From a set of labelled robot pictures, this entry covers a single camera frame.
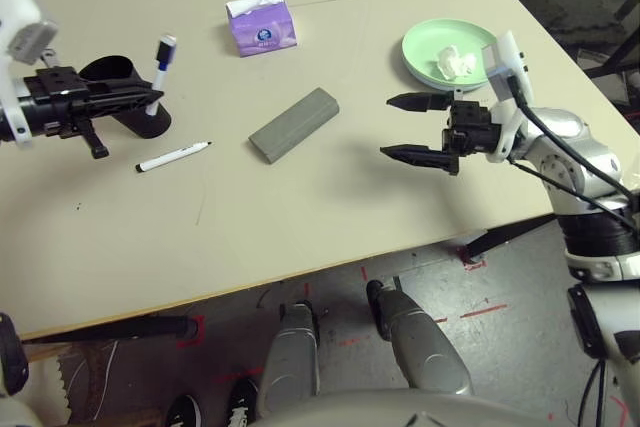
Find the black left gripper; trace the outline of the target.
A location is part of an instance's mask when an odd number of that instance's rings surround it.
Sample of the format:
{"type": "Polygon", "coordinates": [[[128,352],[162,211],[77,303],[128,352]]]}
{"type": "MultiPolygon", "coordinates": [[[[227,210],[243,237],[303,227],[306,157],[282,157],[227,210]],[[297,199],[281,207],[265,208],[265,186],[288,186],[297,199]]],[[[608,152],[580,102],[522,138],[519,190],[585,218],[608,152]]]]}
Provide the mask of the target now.
{"type": "Polygon", "coordinates": [[[25,117],[32,133],[62,139],[80,136],[94,159],[109,155],[97,136],[92,120],[144,111],[163,96],[146,81],[89,81],[86,83],[73,67],[38,69],[34,76],[23,78],[31,98],[25,117]],[[92,94],[115,97],[92,98],[92,94]]]}

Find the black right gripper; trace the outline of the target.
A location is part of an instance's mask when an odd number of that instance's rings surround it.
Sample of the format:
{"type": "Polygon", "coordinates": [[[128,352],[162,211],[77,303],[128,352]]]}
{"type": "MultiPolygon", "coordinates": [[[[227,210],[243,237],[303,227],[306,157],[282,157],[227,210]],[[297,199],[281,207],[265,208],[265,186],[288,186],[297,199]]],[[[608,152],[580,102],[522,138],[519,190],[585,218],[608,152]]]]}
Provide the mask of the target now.
{"type": "Polygon", "coordinates": [[[501,126],[492,121],[489,109],[477,101],[455,99],[452,92],[404,93],[388,99],[386,104],[408,112],[449,112],[446,128],[442,130],[444,152],[413,144],[380,148],[382,154],[396,161],[415,167],[440,169],[450,175],[457,175],[457,156],[493,153],[500,140],[501,126]]]}

